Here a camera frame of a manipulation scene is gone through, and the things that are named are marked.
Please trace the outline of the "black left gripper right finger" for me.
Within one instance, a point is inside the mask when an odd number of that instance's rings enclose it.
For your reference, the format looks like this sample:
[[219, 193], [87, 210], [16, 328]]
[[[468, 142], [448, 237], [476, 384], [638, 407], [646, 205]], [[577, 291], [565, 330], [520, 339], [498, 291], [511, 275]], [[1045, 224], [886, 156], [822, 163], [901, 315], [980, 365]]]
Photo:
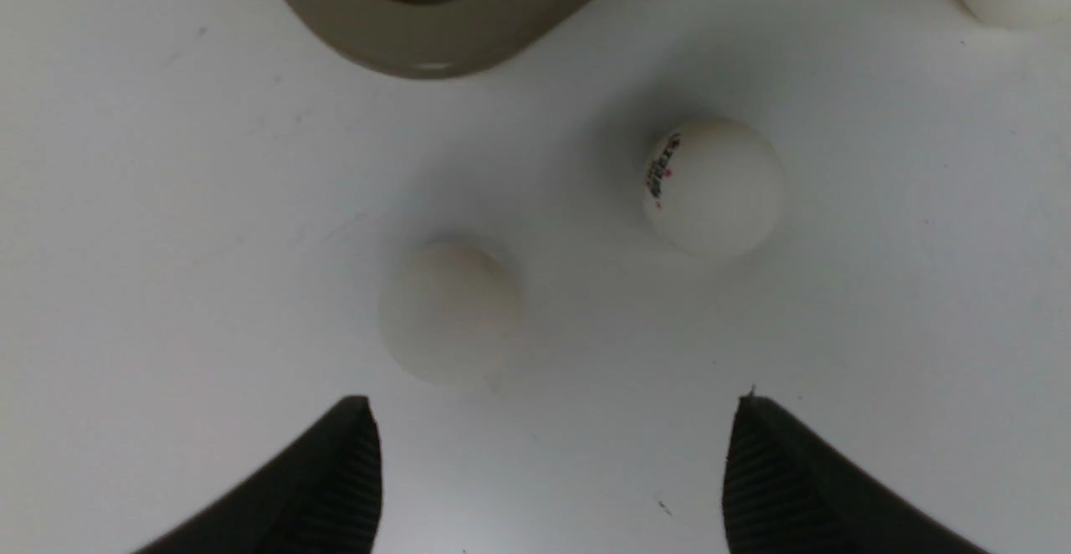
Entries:
[[730, 553], [978, 553], [772, 398], [735, 410], [722, 486]]

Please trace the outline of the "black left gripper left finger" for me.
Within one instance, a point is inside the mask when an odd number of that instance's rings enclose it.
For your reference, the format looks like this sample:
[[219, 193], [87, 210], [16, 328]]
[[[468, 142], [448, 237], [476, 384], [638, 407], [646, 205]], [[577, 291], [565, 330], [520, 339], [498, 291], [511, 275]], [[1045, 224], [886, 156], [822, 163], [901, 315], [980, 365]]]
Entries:
[[371, 553], [382, 446], [368, 398], [348, 395], [280, 454], [141, 553]]

